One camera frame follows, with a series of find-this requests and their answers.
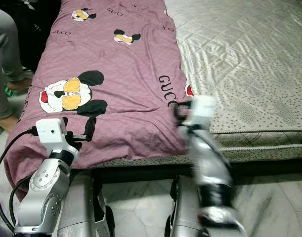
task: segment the gray pants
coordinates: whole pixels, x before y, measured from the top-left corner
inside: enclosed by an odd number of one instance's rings
[[[13,19],[0,10],[0,118],[6,118],[12,114],[12,111],[4,92],[2,69],[9,81],[24,79],[20,63],[17,27]]]

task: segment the cable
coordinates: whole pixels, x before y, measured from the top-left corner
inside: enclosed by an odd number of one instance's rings
[[[6,153],[8,152],[8,150],[10,149],[10,147],[15,143],[15,141],[17,141],[21,136],[23,136],[24,134],[31,134],[33,133],[31,129],[24,131],[22,133],[20,133],[18,136],[16,136],[10,143],[9,145],[6,147],[6,149],[4,150],[2,156],[0,157],[0,164],[3,160],[3,158],[5,157]],[[14,227],[12,226],[12,224],[9,222],[9,220],[7,219],[5,213],[2,210],[2,206],[0,203],[0,216],[2,218],[2,220],[5,222],[5,224],[8,226],[8,228],[11,230],[11,232],[14,232]]]
[[[30,180],[31,178],[31,175],[20,180],[19,183],[17,183],[17,185],[14,187],[14,189],[11,191],[11,194],[10,194],[10,198],[9,198],[9,212],[10,212],[10,217],[11,217],[11,220],[13,222],[14,225],[16,225],[16,218],[14,216],[14,212],[13,212],[13,198],[14,198],[14,195],[17,191],[17,189],[24,183],[26,182],[27,180]]]

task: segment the cartoon print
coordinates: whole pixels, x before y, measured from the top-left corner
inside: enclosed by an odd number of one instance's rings
[[[192,92],[191,87],[190,87],[189,84],[186,84],[186,86],[185,86],[185,91],[186,91],[186,95],[187,95],[187,96],[191,96],[191,97],[194,96],[194,93]]]
[[[88,8],[78,9],[76,11],[73,11],[72,13],[72,19],[74,21],[85,21],[88,18],[94,19],[96,18],[97,14],[88,14],[87,12]]]
[[[115,42],[117,43],[126,43],[127,45],[131,45],[135,40],[139,40],[141,35],[137,34],[137,35],[133,35],[133,36],[126,36],[124,35],[124,31],[122,30],[115,30],[114,34],[115,36]]]
[[[47,113],[77,111],[78,115],[87,117],[104,114],[107,102],[91,100],[90,86],[101,85],[104,75],[99,71],[88,71],[77,78],[60,80],[47,86],[40,92],[41,108]]]

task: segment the foot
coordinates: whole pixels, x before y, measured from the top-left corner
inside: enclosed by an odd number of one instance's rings
[[[32,79],[24,78],[20,81],[8,81],[7,86],[10,90],[24,90],[28,89],[32,83]]]
[[[18,118],[15,115],[10,115],[6,118],[0,118],[0,127],[6,132],[10,133],[18,122]]]

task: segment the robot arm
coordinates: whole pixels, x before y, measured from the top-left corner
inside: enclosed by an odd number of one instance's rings
[[[182,105],[190,107],[190,114],[180,116],[176,109],[175,116],[186,137],[189,155],[194,163],[200,208],[198,219],[211,231],[218,232],[220,227],[238,229],[242,233],[238,236],[246,236],[238,212],[231,203],[234,194],[231,166],[209,133],[215,102],[209,96],[195,96],[191,103]]]
[[[62,200],[69,188],[71,164],[78,159],[82,144],[90,141],[96,118],[90,118],[84,135],[73,136],[66,132],[67,120],[51,118],[37,122],[41,143],[49,157],[32,175],[29,191],[20,203],[15,226],[16,237],[51,236],[61,211]]]

